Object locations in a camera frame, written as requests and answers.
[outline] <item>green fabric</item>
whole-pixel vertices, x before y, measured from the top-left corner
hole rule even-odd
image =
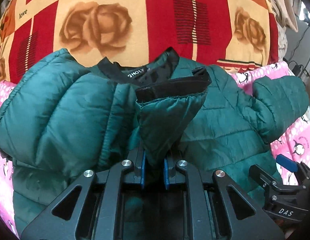
[[[192,76],[199,66],[180,58],[171,78]],[[220,67],[206,69],[212,83],[203,93],[139,104],[136,86],[118,84],[96,66],[83,67],[66,49],[35,64],[0,108],[0,150],[13,158],[18,233],[83,171],[108,169],[140,139],[154,174],[181,138],[187,161],[202,170],[223,169],[262,203],[263,190],[248,169],[258,164],[280,179],[269,143],[307,110],[303,82],[264,77],[255,81],[252,97]],[[126,200],[130,239],[142,239],[137,228],[144,224],[143,205],[138,195]]]

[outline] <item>jacket sleeve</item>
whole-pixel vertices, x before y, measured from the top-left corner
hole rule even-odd
[[[242,116],[269,144],[301,117],[308,106],[308,95],[300,78],[284,76],[271,80],[263,77],[253,83],[253,96],[242,109]]]

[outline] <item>blue gripper pad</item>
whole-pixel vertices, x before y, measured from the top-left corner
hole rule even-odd
[[[277,155],[276,162],[290,172],[296,172],[298,170],[297,163],[282,154]]]

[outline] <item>quilted jacket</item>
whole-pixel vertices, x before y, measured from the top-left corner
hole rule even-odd
[[[202,91],[136,101],[139,86],[190,77],[198,67],[211,80]],[[85,68],[66,49],[56,51],[0,108],[0,151],[14,164],[18,233],[83,171],[108,169],[140,140],[154,168],[178,141],[184,159],[202,170],[223,169],[262,203],[248,169],[258,164],[279,178],[269,144],[308,105],[297,77],[260,78],[250,96],[220,67],[179,58],[173,49],[133,72],[107,59]]]

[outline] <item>gray wall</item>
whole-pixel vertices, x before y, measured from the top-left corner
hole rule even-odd
[[[296,20],[298,24],[298,33],[294,32],[290,28],[287,28],[286,30],[288,45],[287,45],[287,52],[286,52],[285,58],[287,60],[291,57],[291,53],[297,46],[298,41],[300,40],[300,38],[303,35],[303,32],[306,30],[308,26],[305,22],[299,20],[298,17],[296,18]],[[303,64],[305,66],[309,58],[310,58],[310,28],[308,28],[308,30],[306,31],[304,38],[302,39],[299,47],[296,49],[292,60],[295,60],[298,64]],[[292,62],[289,65],[289,68],[293,69],[294,66],[295,66],[295,63]],[[308,65],[306,66],[306,70],[310,72],[310,61]],[[306,80],[307,78],[305,75],[303,75],[302,79]]]

